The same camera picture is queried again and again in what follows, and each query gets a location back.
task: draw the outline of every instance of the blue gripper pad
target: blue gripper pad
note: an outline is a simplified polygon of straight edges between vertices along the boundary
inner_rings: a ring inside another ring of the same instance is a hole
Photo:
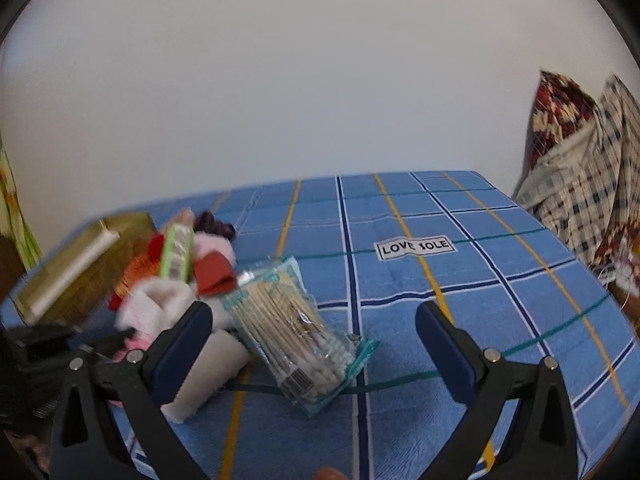
[[[415,329],[453,400],[471,405],[484,375],[478,346],[466,332],[454,328],[433,301],[418,306]]]
[[[175,399],[200,350],[211,335],[209,305],[195,301],[170,329],[161,332],[148,351],[143,369],[156,406]]]

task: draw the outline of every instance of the yellow stripe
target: yellow stripe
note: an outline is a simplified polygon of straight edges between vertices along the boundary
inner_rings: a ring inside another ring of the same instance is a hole
[[[291,227],[291,218],[293,217],[293,210],[296,207],[298,201],[298,195],[300,194],[300,186],[302,182],[299,180],[296,182],[296,188],[293,191],[293,197],[291,204],[289,205],[289,211],[287,212],[287,218],[282,226],[280,232],[280,239],[278,240],[278,246],[276,247],[276,257],[279,258],[284,252],[284,244],[287,241],[287,233]],[[251,376],[250,366],[248,366],[240,379],[241,384],[248,384]],[[231,420],[229,420],[229,426],[226,430],[225,447],[222,452],[222,465],[220,466],[220,480],[230,480],[231,470],[234,466],[234,456],[236,455],[236,445],[238,444],[238,429],[240,427],[240,415],[242,413],[242,404],[244,403],[244,396],[246,392],[236,392],[234,397],[234,405],[231,409]]]
[[[391,199],[391,196],[389,195],[389,193],[386,192],[385,185],[382,184],[382,180],[380,180],[380,177],[378,176],[378,174],[374,173],[373,178],[376,179],[376,182],[378,183],[378,187],[380,188],[380,193],[384,195],[384,197],[386,198],[386,202],[389,204],[391,211],[394,213],[394,216],[396,217],[396,220],[398,220],[398,223],[402,228],[402,232],[404,233],[404,236],[406,236],[407,238],[413,238],[411,231],[409,231],[409,227],[407,226],[407,224],[404,223],[404,219],[402,219],[402,216],[400,216],[400,212],[398,211],[398,208],[396,208],[396,205],[394,204],[394,201]],[[433,274],[431,273],[431,269],[429,268],[427,261],[424,259],[423,256],[418,256],[418,261],[420,262],[422,271],[424,272],[425,277],[427,278],[429,284],[431,285],[431,288],[433,289],[436,295],[436,299],[438,300],[438,306],[440,307],[440,310],[447,317],[447,319],[449,319],[449,322],[451,324],[455,324],[453,321],[451,312],[449,311],[449,307],[447,306],[447,300],[444,299],[444,294],[440,290],[440,286],[438,285],[438,282],[433,277]],[[491,470],[491,468],[494,466],[494,462],[495,462],[494,455],[495,455],[494,446],[491,443],[491,441],[489,441],[486,443],[486,447],[482,452],[482,456],[484,457],[484,461],[486,462],[487,471]]]
[[[452,181],[460,189],[465,190],[465,188],[462,187],[460,183],[456,181],[453,177],[449,176],[444,171],[442,172],[442,174],[446,176],[450,181]],[[487,211],[492,217],[494,217],[498,222],[500,222],[500,224],[505,229],[507,229],[507,231],[514,234],[515,231],[511,229],[511,227],[509,227],[509,225],[507,225],[507,223],[504,220],[502,220],[502,218],[500,218],[494,211],[491,211],[487,206],[485,206],[482,202],[480,202],[475,196],[473,196],[471,192],[466,191],[466,194],[468,194],[474,202],[476,202],[481,208],[485,209],[485,211]],[[569,301],[571,306],[574,308],[574,310],[578,314],[581,314],[582,310],[580,309],[578,304],[575,303],[574,298],[571,297],[569,292],[564,288],[564,285],[562,284],[560,279],[553,273],[551,269],[549,269],[548,265],[544,262],[542,258],[540,258],[538,253],[534,251],[533,248],[529,244],[527,244],[526,241],[524,241],[520,235],[514,235],[514,236],[516,240],[519,241],[527,251],[529,251],[531,256],[535,258],[535,260],[540,264],[540,266],[546,270],[546,273],[551,277],[552,280],[554,280],[554,283],[558,286],[560,291],[564,294],[565,298],[567,298],[567,300]],[[602,359],[605,362],[605,365],[607,366],[607,370],[609,371],[609,377],[611,377],[611,383],[613,384],[613,387],[615,388],[616,393],[618,394],[618,399],[620,400],[620,404],[622,404],[625,409],[628,409],[629,403],[626,400],[625,393],[622,391],[622,388],[620,387],[620,383],[618,382],[618,376],[616,374],[616,371],[613,369],[613,365],[611,364],[611,359],[609,359],[609,356],[607,355],[607,351],[605,350],[604,345],[602,344],[602,341],[598,337],[596,329],[594,329],[593,325],[586,318],[586,316],[582,318],[582,322],[584,323],[589,334],[591,335],[591,339],[593,339],[593,342],[596,344],[598,350],[600,351],[600,355],[602,356]]]
[[[233,189],[230,189],[229,191],[223,193],[222,195],[220,195],[218,197],[218,199],[216,200],[216,203],[213,205],[213,207],[211,208],[211,212],[215,213],[218,208],[222,205],[222,203],[229,198],[229,195],[231,194],[231,192],[233,191]]]

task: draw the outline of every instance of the blue plaid tablecloth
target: blue plaid tablecloth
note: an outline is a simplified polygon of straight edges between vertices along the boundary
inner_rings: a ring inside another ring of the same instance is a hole
[[[183,207],[211,209],[238,231],[239,267],[295,256],[308,291],[336,330],[382,344],[352,387],[312,419],[277,395],[253,364],[172,425],[212,478],[312,478],[323,465],[354,480],[418,478],[463,415],[415,333],[434,299],[481,348],[537,363],[555,356],[574,408],[582,476],[622,432],[640,399],[640,353],[616,301],[551,232],[469,171],[309,179],[145,205],[156,225]],[[381,260],[375,244],[446,236],[455,251]],[[2,307],[11,310],[10,300]],[[513,415],[508,402],[492,447]],[[153,476],[120,413],[139,469]]]

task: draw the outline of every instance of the dark purple scrunchie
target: dark purple scrunchie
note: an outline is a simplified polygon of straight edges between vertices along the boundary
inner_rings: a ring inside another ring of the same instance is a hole
[[[223,236],[230,242],[236,238],[236,228],[231,224],[216,220],[211,211],[203,211],[198,215],[193,230],[197,233]]]

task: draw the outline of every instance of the transparent plastic packaging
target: transparent plastic packaging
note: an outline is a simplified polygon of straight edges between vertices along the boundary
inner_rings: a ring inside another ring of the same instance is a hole
[[[294,258],[244,274],[239,284],[223,300],[225,309],[281,391],[309,416],[353,380],[378,346],[367,338],[356,346],[325,325]]]

